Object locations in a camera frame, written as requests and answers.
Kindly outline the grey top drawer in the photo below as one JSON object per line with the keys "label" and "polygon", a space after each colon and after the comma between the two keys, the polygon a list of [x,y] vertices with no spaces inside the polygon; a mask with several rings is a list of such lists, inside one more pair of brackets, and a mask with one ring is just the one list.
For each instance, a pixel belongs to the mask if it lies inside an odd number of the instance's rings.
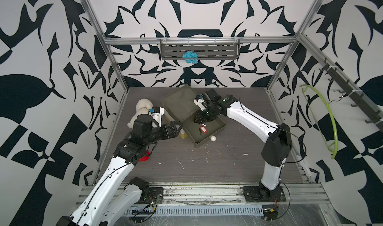
{"label": "grey top drawer", "polygon": [[220,117],[203,124],[197,124],[193,120],[194,116],[191,115],[185,119],[182,124],[184,131],[194,144],[195,148],[199,148],[200,146],[206,144],[210,141],[211,136],[216,136],[218,133],[223,131],[226,126],[226,123]]}

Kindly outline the grey-yellow mini drawer cabinet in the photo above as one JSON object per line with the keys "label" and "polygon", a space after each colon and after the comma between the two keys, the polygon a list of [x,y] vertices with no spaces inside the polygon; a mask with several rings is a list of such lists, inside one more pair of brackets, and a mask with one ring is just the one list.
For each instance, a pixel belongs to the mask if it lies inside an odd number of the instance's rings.
{"label": "grey-yellow mini drawer cabinet", "polygon": [[188,85],[177,88],[164,96],[161,102],[165,109],[166,120],[168,122],[184,122],[190,116],[193,116],[200,109],[194,103],[196,97],[197,92]]}

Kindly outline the key with red tag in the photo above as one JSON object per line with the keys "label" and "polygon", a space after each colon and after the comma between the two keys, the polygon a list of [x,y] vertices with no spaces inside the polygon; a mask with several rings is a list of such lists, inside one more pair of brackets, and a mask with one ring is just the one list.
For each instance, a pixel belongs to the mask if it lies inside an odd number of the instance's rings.
{"label": "key with red tag", "polygon": [[204,133],[204,134],[208,133],[208,130],[207,130],[205,124],[201,124],[200,127],[199,127],[199,130],[200,130],[201,133]]}

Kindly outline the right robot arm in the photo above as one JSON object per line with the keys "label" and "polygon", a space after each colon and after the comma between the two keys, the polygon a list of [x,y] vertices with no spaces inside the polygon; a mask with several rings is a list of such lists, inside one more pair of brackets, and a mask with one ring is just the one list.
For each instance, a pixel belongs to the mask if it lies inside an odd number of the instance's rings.
{"label": "right robot arm", "polygon": [[280,201],[284,195],[280,176],[292,150],[290,128],[251,111],[241,103],[238,95],[220,96],[211,89],[197,95],[193,102],[199,107],[194,115],[195,123],[206,124],[222,115],[240,123],[264,143],[261,151],[265,162],[262,178],[257,187],[245,189],[244,196],[253,202]]}

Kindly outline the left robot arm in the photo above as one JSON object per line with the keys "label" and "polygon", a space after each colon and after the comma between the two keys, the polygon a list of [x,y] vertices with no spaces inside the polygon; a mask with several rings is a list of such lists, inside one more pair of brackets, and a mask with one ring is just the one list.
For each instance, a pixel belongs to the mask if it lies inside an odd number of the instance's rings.
{"label": "left robot arm", "polygon": [[162,123],[159,113],[138,115],[133,130],[118,144],[100,181],[84,202],[70,216],[62,216],[57,225],[112,226],[134,204],[150,201],[149,183],[138,177],[116,199],[113,197],[139,160],[151,154],[149,147],[177,137],[182,127],[177,121]]}

